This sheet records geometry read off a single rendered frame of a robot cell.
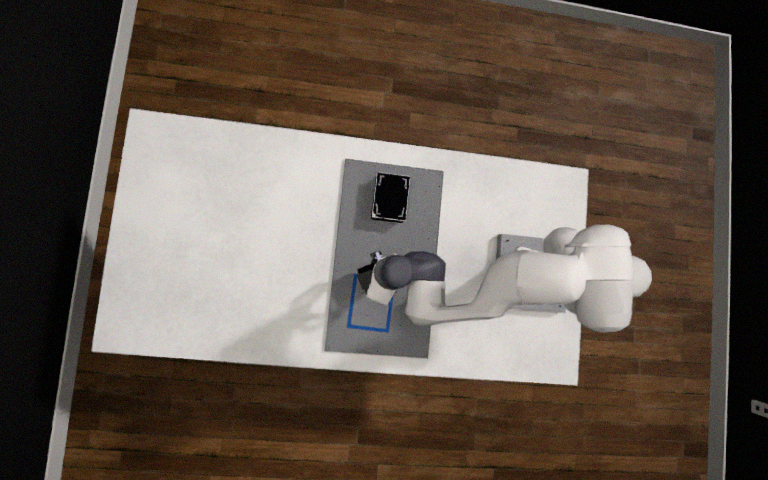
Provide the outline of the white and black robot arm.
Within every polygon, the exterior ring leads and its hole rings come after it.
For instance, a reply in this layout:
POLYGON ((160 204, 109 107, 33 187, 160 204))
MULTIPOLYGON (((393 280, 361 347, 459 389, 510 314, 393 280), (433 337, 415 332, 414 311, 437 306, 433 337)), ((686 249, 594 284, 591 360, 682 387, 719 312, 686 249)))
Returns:
POLYGON ((631 255, 628 233, 613 225, 592 225, 579 232, 560 227, 545 238, 544 251, 518 246, 497 258, 470 303, 445 305, 446 263, 431 252, 382 257, 373 270, 357 277, 366 296, 384 305, 408 284, 405 314, 420 326, 502 317, 514 305, 561 303, 593 331, 628 326, 632 298, 652 281, 646 262, 631 255))

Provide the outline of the blue tape outline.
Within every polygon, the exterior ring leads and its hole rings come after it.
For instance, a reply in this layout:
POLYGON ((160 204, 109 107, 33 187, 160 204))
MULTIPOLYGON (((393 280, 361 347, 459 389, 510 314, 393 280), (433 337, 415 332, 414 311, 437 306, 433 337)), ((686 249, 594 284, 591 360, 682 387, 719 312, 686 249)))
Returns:
POLYGON ((370 331, 378 331, 378 332, 386 332, 389 333, 389 327, 390 327, 390 319, 391 319, 391 311, 392 311, 392 304, 393 304, 393 296, 389 301, 389 307, 388 307, 388 315, 387 315, 387 323, 386 323, 386 329, 383 328, 375 328, 375 327, 367 327, 367 326, 358 326, 358 325, 351 325, 351 318, 352 318, 352 311, 353 311, 353 304, 354 304, 354 297, 355 297, 355 290, 356 290, 356 283, 357 283, 357 274, 354 273, 354 279, 353 279, 353 286, 352 286, 352 293, 351 293, 351 300, 350 300, 350 307, 349 307, 349 314, 348 314, 348 321, 347 321, 347 328, 353 328, 353 329, 361 329, 361 330, 370 330, 370 331))

